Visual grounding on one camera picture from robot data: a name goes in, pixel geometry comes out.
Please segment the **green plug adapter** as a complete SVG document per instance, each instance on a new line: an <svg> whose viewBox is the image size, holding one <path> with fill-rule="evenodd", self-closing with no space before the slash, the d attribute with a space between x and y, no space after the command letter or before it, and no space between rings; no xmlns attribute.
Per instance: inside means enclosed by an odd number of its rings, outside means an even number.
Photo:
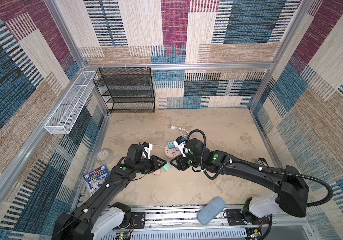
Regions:
<svg viewBox="0 0 343 240"><path fill-rule="evenodd" d="M167 172L170 168L171 168L171 164L169 162L167 162L161 169L164 172Z"/></svg>

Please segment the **teal plug adapter cube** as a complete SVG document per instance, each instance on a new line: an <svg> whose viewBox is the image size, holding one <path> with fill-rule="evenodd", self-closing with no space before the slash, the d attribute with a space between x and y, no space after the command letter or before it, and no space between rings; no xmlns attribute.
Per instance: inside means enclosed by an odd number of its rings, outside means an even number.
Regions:
<svg viewBox="0 0 343 240"><path fill-rule="evenodd" d="M168 142L167 146L168 146L169 149L175 148L174 142Z"/></svg>

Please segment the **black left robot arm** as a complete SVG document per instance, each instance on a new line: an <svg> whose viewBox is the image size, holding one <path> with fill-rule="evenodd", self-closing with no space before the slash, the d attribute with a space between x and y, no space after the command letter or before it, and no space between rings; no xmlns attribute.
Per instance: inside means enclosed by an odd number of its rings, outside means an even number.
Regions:
<svg viewBox="0 0 343 240"><path fill-rule="evenodd" d="M99 240L112 229L129 224L130 207L121 204L103 211L123 191L138 173L152 174L167 164L152 155L150 145L132 144L125 157L111 169L102 186L80 207L70 214L62 213L54 224L53 240Z"/></svg>

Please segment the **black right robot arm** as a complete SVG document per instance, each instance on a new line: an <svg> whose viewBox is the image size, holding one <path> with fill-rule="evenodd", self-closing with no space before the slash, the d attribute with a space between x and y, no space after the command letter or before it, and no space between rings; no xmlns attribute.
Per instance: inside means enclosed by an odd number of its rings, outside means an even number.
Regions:
<svg viewBox="0 0 343 240"><path fill-rule="evenodd" d="M308 207L316 207L330 201L333 197L332 187L323 180L300 174L293 166L272 168L237 158L223 151L210 151L206 147L206 136L201 130L202 140L190 135L178 137L173 144L181 152L180 156L170 161L179 171L191 168L203 173L214 181L220 175L234 176L261 185L272 191L266 197L250 197L245 201L242 213L247 217L262 218L266 215L285 212L291 216L303 218ZM315 202L308 202L309 186L312 181L324 186L326 196Z"/></svg>

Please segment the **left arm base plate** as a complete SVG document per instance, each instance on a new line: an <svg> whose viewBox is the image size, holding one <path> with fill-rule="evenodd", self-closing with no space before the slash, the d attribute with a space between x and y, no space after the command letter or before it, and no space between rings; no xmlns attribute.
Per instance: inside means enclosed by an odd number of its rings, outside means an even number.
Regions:
<svg viewBox="0 0 343 240"><path fill-rule="evenodd" d="M145 212L124 213L122 223L113 230L144 229L145 217Z"/></svg>

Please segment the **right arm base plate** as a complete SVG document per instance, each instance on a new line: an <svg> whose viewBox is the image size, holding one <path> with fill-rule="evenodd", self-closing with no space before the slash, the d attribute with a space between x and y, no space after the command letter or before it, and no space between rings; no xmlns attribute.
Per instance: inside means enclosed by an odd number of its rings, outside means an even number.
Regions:
<svg viewBox="0 0 343 240"><path fill-rule="evenodd" d="M242 225L268 225L270 223L269 216L265 216L261 219L256 217L244 216L241 213L241 209L226 209L223 216L227 219L230 226L242 226Z"/></svg>

